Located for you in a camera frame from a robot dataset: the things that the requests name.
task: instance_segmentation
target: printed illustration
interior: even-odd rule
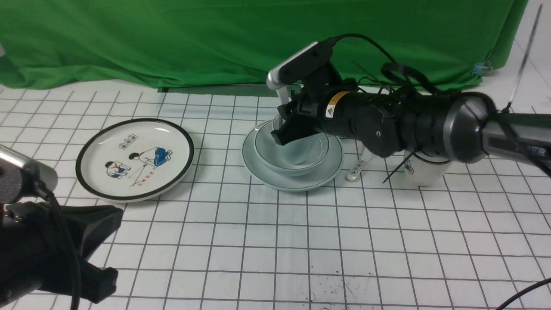
[[[120,163],[120,162],[107,162],[105,163],[105,168],[107,168],[107,175],[115,178],[121,179],[123,176],[128,174],[130,167]]]
[[[121,149],[127,149],[137,139],[138,136],[134,134],[128,135],[128,137],[126,137],[126,139],[121,144],[119,144],[118,147]]]
[[[409,173],[409,175],[413,175],[413,167],[412,167],[412,163],[409,161],[406,161],[405,165],[406,166],[406,171]]]
[[[153,169],[157,169],[158,166],[163,165],[170,160],[172,151],[165,150],[162,147],[155,147],[142,153],[132,153],[128,156],[133,161],[141,161],[146,165],[153,166]]]

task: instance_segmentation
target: white plate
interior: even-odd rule
[[[335,136],[329,136],[327,156],[311,173],[292,177],[270,170],[256,153],[254,145],[258,130],[266,123],[249,132],[241,148],[245,168],[255,179],[278,190],[308,191],[324,186],[337,175],[344,162],[344,151],[341,140]]]
[[[189,170],[193,153],[189,134],[171,122],[124,121],[86,143],[77,158],[77,179],[106,200],[146,200],[176,185]]]

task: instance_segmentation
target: black rim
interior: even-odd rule
[[[451,161],[444,161],[444,162],[433,162],[433,161],[430,161],[428,159],[424,159],[423,157],[413,153],[413,156],[415,156],[418,160],[422,161],[422,162],[425,162],[427,164],[433,164],[433,165],[445,165],[445,164],[448,164],[448,163],[451,163]]]
[[[171,180],[170,182],[166,183],[165,185],[163,185],[162,187],[154,190],[154,191],[150,191],[148,193],[145,193],[145,194],[140,194],[140,195],[135,195],[135,196],[111,196],[111,195],[106,195],[106,194],[103,194],[95,189],[93,189],[85,180],[84,180],[84,177],[82,176],[82,159],[84,157],[84,153],[86,153],[86,151],[88,150],[88,148],[90,147],[90,145],[92,145],[92,143],[94,143],[94,141],[96,141],[100,136],[102,136],[103,134],[105,134],[106,132],[108,131],[111,131],[117,127],[120,127],[120,126],[123,126],[123,125],[127,125],[127,124],[131,124],[131,123],[134,123],[134,122],[160,122],[160,123],[163,123],[163,124],[167,124],[169,125],[170,127],[173,127],[174,129],[176,129],[177,131],[179,131],[181,134],[183,134],[183,136],[186,138],[187,142],[190,144],[190,157],[188,158],[187,160],[187,163],[186,165],[184,166],[184,168],[182,169],[182,171],[180,173],[178,173],[178,175],[173,179]],[[77,174],[77,180],[78,182],[82,185],[82,187],[84,187],[85,190],[87,190],[88,192],[98,196],[98,197],[101,197],[101,198],[105,198],[105,199],[108,199],[108,200],[112,200],[112,201],[127,201],[127,200],[139,200],[139,199],[143,199],[143,198],[146,198],[146,197],[150,197],[150,196],[154,196],[162,191],[164,191],[165,189],[167,189],[168,187],[170,187],[171,185],[175,184],[178,180],[180,180],[184,174],[186,174],[186,172],[189,170],[190,166],[191,166],[191,163],[193,162],[193,156],[195,155],[195,148],[193,146],[193,140],[191,140],[191,136],[189,133],[187,133],[182,127],[176,125],[175,123],[173,122],[169,122],[169,121],[165,121],[165,120],[159,120],[159,119],[135,119],[135,120],[127,120],[127,121],[123,121],[123,122],[120,122],[118,124],[114,124],[112,126],[109,126],[107,127],[106,129],[103,129],[102,131],[98,132],[95,136],[93,136],[90,141],[88,141],[84,147],[80,150],[80,153],[78,154],[78,157],[77,157],[77,166],[75,168],[75,172]]]

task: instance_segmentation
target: cartoon figure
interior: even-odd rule
[[[157,169],[158,166],[169,161],[171,155],[172,151],[167,151],[162,147],[155,147],[142,153],[132,153],[128,158],[133,161],[141,161],[145,165],[151,165],[153,169]]]
[[[406,161],[405,166],[406,166],[406,171],[409,173],[409,175],[413,175],[412,163],[408,160]]]
[[[120,162],[107,162],[105,163],[105,168],[107,168],[107,175],[115,179],[122,178],[130,170],[129,166]]]

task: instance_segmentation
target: label sticker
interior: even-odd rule
[[[332,119],[333,115],[335,113],[335,106],[339,102],[339,100],[344,97],[344,95],[348,94],[350,92],[338,92],[329,100],[329,103],[327,104],[327,107],[325,108],[325,117],[328,119]]]

